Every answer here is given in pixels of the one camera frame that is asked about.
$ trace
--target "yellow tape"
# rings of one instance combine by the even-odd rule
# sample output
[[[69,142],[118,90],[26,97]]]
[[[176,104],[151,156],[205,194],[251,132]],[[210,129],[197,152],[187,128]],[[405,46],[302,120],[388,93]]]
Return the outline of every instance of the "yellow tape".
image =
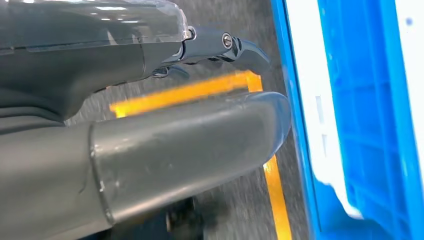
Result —
[[[261,77],[250,71],[221,76],[114,103],[110,106],[110,110],[115,112],[117,118],[122,118],[246,87],[249,92],[263,91]],[[276,156],[263,165],[263,170],[277,238],[278,240],[291,240],[292,232]]]

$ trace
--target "metal bolt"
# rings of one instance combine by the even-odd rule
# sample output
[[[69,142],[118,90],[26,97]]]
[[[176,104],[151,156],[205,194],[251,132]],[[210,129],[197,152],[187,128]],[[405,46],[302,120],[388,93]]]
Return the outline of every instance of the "metal bolt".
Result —
[[[230,34],[224,33],[222,35],[222,43],[226,49],[230,49],[233,46],[233,38]]]

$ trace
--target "robotic arm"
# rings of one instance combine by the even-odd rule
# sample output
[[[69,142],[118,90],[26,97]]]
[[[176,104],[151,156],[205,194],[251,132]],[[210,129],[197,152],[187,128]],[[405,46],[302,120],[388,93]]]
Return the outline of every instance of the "robotic arm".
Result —
[[[206,62],[269,68],[253,43],[188,26],[164,0],[0,1],[1,238],[78,239],[267,161],[291,121],[275,92],[63,123],[105,87]]]

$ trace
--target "blue bin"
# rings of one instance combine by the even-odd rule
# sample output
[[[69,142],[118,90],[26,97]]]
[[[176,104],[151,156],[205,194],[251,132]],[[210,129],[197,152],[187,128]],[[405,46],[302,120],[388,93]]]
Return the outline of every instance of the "blue bin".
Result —
[[[394,0],[318,0],[348,217],[314,176],[285,1],[271,0],[316,239],[424,239],[421,174]]]

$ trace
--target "clear plastic cover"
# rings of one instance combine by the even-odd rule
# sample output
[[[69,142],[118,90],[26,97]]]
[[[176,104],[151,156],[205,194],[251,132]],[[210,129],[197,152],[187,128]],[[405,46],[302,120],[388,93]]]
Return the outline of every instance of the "clear plastic cover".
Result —
[[[0,54],[182,42],[189,33],[166,0],[0,0]]]

